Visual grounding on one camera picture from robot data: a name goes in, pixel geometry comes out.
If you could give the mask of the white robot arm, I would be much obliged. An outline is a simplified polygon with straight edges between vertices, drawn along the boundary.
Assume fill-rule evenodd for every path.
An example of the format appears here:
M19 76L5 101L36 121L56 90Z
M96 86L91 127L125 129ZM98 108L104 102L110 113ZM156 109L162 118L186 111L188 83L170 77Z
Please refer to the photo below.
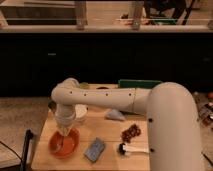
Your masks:
M191 93L174 82L152 89L81 89L68 78L51 92L56 122L70 125L75 106L86 104L143 114L147 118L151 171L205 171L198 110Z

